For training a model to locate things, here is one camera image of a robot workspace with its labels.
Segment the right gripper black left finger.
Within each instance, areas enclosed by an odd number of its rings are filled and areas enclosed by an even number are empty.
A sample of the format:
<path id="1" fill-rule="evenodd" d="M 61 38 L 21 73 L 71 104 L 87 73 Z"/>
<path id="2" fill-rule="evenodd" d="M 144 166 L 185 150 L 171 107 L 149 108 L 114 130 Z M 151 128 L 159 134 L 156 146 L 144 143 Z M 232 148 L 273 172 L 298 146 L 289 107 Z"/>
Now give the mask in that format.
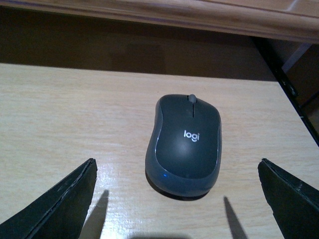
<path id="1" fill-rule="evenodd" d="M 90 158 L 0 225 L 2 239 L 77 239 L 92 202 L 97 164 Z"/>

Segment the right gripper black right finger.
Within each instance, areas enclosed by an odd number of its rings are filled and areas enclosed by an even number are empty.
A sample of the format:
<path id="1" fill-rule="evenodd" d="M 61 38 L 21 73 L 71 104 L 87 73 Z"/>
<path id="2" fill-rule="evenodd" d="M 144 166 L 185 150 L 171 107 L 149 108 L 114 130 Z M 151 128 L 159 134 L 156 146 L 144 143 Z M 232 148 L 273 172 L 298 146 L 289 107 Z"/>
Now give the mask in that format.
<path id="1" fill-rule="evenodd" d="M 267 203 L 286 239 L 319 237 L 319 191 L 263 158 L 258 173 Z"/>

